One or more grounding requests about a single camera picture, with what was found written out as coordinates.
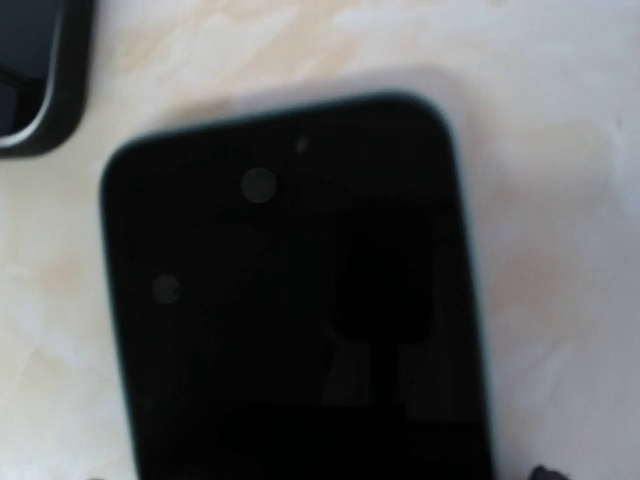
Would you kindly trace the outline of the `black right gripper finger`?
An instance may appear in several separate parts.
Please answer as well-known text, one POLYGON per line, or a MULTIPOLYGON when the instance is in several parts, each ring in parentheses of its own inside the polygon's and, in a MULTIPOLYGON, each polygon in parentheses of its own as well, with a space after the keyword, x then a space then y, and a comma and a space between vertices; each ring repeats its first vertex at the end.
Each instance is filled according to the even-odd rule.
POLYGON ((538 465, 532 469, 527 480, 570 480, 570 478, 560 471, 538 465))

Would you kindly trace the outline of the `black smartphone teal edge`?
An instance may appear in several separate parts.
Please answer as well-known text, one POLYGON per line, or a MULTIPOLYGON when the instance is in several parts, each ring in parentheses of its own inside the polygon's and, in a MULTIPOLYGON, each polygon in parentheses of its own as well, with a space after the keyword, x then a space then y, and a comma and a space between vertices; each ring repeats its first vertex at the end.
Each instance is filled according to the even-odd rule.
POLYGON ((388 91, 131 142, 101 181, 141 479, 491 479, 449 126, 388 91))
POLYGON ((1 0, 1 135, 27 127, 43 103, 59 1, 1 0))

